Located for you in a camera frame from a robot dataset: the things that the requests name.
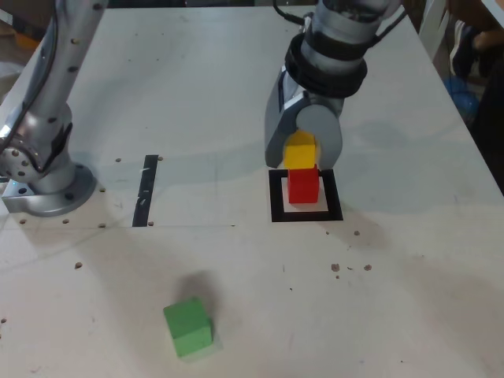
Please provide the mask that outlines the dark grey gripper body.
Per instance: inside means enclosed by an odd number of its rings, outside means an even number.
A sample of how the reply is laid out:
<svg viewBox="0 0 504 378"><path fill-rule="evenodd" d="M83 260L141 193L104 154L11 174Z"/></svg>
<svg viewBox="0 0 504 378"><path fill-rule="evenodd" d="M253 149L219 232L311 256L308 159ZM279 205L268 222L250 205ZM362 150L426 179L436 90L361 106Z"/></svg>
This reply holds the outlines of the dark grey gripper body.
<svg viewBox="0 0 504 378"><path fill-rule="evenodd" d="M310 116L318 117L321 114L331 112L335 117L340 117L344 107L344 98L329 98L311 91L305 92L309 105L307 107Z"/></svg>

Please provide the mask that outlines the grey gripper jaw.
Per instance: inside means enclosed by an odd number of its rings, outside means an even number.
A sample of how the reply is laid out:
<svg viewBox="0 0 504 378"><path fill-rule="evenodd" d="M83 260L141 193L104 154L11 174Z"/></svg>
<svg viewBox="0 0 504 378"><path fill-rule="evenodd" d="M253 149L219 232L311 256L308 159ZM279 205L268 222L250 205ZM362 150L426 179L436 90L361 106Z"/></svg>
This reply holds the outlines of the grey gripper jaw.
<svg viewBox="0 0 504 378"><path fill-rule="evenodd" d="M318 143L318 166L333 168L343 148L339 118L326 106L309 105L299 111L296 126L312 134Z"/></svg>
<svg viewBox="0 0 504 378"><path fill-rule="evenodd" d="M265 110L265 163L268 167L278 168L282 163L287 140L298 130L297 116L307 104L307 93L283 66Z"/></svg>

